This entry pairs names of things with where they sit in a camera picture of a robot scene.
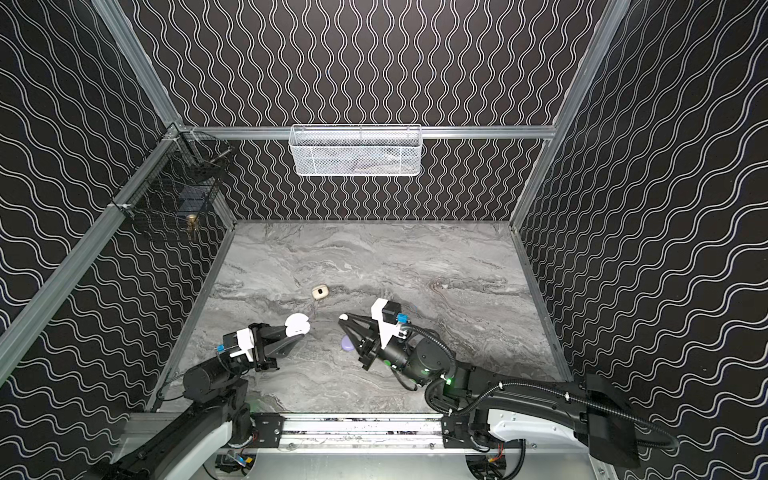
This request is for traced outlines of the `beige earbud charging case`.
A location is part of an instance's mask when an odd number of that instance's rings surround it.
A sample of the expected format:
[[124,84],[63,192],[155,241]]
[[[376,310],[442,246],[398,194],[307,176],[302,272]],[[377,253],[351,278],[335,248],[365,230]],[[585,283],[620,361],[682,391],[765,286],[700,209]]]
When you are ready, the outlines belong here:
[[316,301],[327,298],[329,295],[328,286],[325,284],[315,286],[311,291],[311,295],[312,295],[312,298]]

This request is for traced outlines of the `white round charging case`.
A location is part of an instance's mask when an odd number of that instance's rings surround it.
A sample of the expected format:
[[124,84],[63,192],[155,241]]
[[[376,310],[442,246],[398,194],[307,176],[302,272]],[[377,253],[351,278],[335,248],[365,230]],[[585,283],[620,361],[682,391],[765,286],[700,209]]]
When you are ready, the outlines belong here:
[[291,314],[286,318],[284,327],[287,337],[306,335],[311,329],[309,317],[303,313]]

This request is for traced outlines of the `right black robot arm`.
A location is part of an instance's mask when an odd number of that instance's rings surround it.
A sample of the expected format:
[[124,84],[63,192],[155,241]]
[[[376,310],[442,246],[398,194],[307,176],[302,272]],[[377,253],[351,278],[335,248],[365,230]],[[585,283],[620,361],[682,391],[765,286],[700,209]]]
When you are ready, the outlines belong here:
[[560,425],[593,458],[615,467],[638,467],[642,449],[674,452],[680,446],[671,432],[636,414],[626,396],[599,375],[581,382],[513,377],[457,360],[436,331],[412,323],[395,321],[398,331],[388,342],[381,338],[381,322],[371,317],[343,313],[338,324],[363,369],[382,362],[403,388],[421,392],[447,426],[460,424],[460,431],[449,431],[446,438],[470,441],[477,450],[504,440],[491,418],[494,411]]

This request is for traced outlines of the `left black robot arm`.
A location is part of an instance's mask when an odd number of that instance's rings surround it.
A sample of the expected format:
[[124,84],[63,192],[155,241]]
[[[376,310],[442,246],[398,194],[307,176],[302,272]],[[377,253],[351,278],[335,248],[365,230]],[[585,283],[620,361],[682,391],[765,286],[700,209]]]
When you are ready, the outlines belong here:
[[281,326],[252,323],[224,335],[212,358],[183,375],[182,397],[191,404],[135,450],[114,462],[99,462],[84,477],[190,479],[225,447],[277,447],[285,418],[251,411],[247,374],[276,370],[309,331],[308,317],[295,313]]

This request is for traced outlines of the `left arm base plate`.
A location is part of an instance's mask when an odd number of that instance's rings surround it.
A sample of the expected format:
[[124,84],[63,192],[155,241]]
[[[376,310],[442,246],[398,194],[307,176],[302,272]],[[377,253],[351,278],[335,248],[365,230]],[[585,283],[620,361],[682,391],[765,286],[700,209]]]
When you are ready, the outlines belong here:
[[286,418],[278,413],[252,413],[245,448],[277,448]]

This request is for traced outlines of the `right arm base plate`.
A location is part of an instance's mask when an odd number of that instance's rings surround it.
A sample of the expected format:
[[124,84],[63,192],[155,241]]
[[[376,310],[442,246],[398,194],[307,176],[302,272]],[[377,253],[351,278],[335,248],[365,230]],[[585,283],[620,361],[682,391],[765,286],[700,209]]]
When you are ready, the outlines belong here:
[[472,449],[475,451],[519,448],[521,439],[501,440],[490,433],[487,423],[473,421],[469,416],[443,416],[440,433],[446,449]]

